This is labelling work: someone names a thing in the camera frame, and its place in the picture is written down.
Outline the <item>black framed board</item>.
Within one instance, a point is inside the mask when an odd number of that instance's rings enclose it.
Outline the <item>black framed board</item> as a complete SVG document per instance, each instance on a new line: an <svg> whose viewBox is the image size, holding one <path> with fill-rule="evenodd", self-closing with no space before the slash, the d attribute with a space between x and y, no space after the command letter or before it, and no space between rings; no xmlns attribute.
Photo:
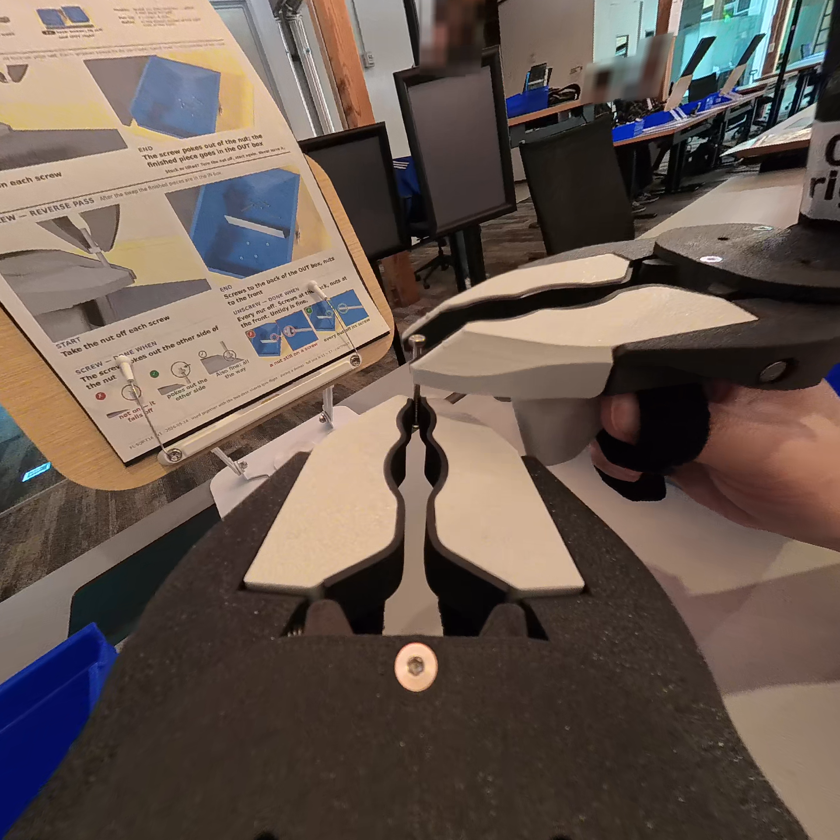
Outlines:
<svg viewBox="0 0 840 840"><path fill-rule="evenodd" d="M329 177L369 260L407 251L411 239L383 122L301 140Z"/></svg>
<svg viewBox="0 0 840 840"><path fill-rule="evenodd" d="M487 278L481 225L517 209L500 48L458 75L415 67L394 83L428 233L448 238L465 291Z"/></svg>

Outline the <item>long metal bolt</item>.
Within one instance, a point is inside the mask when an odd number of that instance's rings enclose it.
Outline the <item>long metal bolt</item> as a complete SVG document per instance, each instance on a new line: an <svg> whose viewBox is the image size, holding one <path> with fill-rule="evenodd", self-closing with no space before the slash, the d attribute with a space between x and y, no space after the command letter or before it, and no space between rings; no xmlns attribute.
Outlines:
<svg viewBox="0 0 840 840"><path fill-rule="evenodd" d="M413 420L419 418L419 406L421 402L421 386L417 383L414 373L414 365L420 360L424 352L425 337L421 333L415 333L408 339L411 350L411 372L413 378Z"/></svg>

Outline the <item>person's right hand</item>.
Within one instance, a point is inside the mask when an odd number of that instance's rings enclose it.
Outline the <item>person's right hand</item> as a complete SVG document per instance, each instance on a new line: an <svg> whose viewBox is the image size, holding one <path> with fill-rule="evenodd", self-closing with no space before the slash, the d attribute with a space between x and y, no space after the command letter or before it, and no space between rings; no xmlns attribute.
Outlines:
<svg viewBox="0 0 840 840"><path fill-rule="evenodd" d="M710 432L668 481L743 527L839 551L839 398L827 381L795 391L704 384Z"/></svg>

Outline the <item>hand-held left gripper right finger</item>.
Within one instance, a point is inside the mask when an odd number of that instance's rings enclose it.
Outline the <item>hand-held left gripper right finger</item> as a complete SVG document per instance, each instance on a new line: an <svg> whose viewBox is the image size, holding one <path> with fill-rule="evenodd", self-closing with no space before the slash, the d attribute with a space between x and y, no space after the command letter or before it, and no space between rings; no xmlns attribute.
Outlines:
<svg viewBox="0 0 840 840"><path fill-rule="evenodd" d="M427 500L423 563L445 636L477 636L493 610L579 595L584 579L526 461L447 401L421 401Z"/></svg>

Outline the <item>long office desk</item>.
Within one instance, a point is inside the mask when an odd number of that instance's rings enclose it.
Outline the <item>long office desk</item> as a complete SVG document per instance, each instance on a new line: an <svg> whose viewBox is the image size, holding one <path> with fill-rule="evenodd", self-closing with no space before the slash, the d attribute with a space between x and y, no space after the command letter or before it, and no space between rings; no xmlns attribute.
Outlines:
<svg viewBox="0 0 840 840"><path fill-rule="evenodd" d="M716 167L724 155L734 154L734 149L723 148L726 134L737 129L741 141L749 137L752 126L761 113L762 105L775 107L784 96L789 81L794 81L794 99L791 115L798 112L805 91L816 93L825 52L817 52L784 66L784 73L768 76L730 93L714 93L698 101L679 105L670 111L659 111L613 129L612 141L617 150L643 151L650 144L668 155L668 168L663 190L679 193L686 163L689 159L690 141L702 134L709 134L711 143L710 167Z"/></svg>

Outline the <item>black office chair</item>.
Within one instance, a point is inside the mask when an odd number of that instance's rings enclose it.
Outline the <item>black office chair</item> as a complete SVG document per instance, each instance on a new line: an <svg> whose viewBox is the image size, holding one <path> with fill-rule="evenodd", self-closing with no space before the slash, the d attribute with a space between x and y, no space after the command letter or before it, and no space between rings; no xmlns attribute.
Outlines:
<svg viewBox="0 0 840 840"><path fill-rule="evenodd" d="M518 148L548 256L635 238L610 118L534 131Z"/></svg>

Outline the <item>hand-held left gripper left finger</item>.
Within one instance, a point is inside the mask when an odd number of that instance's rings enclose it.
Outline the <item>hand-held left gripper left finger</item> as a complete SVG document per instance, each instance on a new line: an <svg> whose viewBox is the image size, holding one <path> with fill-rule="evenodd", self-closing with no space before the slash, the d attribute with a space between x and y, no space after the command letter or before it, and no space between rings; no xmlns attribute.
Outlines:
<svg viewBox="0 0 840 840"><path fill-rule="evenodd" d="M406 448L414 402L395 396L310 453L245 573L251 592L339 603L352 627L380 633L403 578Z"/></svg>

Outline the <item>printed instruction sheet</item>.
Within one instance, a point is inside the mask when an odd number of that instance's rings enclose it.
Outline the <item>printed instruction sheet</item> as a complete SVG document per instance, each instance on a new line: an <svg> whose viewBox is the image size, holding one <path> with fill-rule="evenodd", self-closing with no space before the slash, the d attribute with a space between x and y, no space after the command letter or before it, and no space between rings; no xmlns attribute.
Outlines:
<svg viewBox="0 0 840 840"><path fill-rule="evenodd" d="M390 337L209 2L2 2L2 307L130 465Z"/></svg>

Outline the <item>wooden post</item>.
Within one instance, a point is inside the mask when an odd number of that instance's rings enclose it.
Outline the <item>wooden post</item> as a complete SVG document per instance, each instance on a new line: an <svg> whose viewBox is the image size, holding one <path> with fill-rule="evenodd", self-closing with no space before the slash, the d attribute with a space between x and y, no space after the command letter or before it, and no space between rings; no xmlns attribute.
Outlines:
<svg viewBox="0 0 840 840"><path fill-rule="evenodd" d="M374 124L376 119L347 4L344 1L310 1L309 5L320 29L347 127L356 129ZM386 257L381 263L389 302L399 308L417 303L421 296L408 250Z"/></svg>

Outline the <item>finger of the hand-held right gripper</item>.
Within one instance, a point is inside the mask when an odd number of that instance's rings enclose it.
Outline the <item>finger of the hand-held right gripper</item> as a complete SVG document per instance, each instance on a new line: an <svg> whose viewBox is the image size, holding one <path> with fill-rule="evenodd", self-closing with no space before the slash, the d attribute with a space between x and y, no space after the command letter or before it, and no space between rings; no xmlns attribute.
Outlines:
<svg viewBox="0 0 840 840"><path fill-rule="evenodd" d="M622 288L631 275L630 259L615 254L516 269L447 299L415 321L402 339L409 343L419 334L426 343L441 343L472 322L596 302Z"/></svg>
<svg viewBox="0 0 840 840"><path fill-rule="evenodd" d="M411 363L415 383L465 394L586 399L603 393L614 351L756 320L734 302L672 287L635 287L575 308L473 321Z"/></svg>

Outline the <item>wooden office desk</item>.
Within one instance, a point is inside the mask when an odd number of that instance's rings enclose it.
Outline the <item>wooden office desk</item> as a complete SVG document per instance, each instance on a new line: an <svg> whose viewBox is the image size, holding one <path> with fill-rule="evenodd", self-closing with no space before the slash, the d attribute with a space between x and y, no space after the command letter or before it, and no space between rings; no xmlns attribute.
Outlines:
<svg viewBox="0 0 840 840"><path fill-rule="evenodd" d="M538 111L524 113L517 117L508 119L508 131L510 135L516 132L527 132L539 128L548 127L570 118L593 118L595 111L601 107L600 103L590 101L564 101L561 104L544 108Z"/></svg>

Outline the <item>white stand base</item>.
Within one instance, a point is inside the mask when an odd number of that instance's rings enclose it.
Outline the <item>white stand base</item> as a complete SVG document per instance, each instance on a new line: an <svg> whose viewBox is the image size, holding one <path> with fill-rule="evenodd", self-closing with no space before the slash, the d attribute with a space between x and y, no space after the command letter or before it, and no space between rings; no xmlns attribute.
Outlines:
<svg viewBox="0 0 840 840"><path fill-rule="evenodd" d="M179 444L163 443L161 434L151 420L150 410L142 398L129 357L125 354L116 357L131 396L141 410L154 441L160 449L158 460L161 465L178 465L197 452L208 448L223 462L225 468L211 481L211 494L221 518L225 518L231 510L284 466L291 457L300 452L312 451L314 446L320 444L332 432L335 427L334 384L342 375L361 366L361 353L346 332L343 320L345 310L336 308L328 294L314 280L308 283L307 289L332 312L335 326L350 346L348 354L325 368L304 376L282 392L269 395L211 424L197 434L185 437ZM227 431L237 432L253 421L263 421L277 409L288 407L296 400L313 392L321 393L322 408L318 418L311 418L296 430L273 438L261 448L253 450L245 458L230 458L218 446L227 437Z"/></svg>

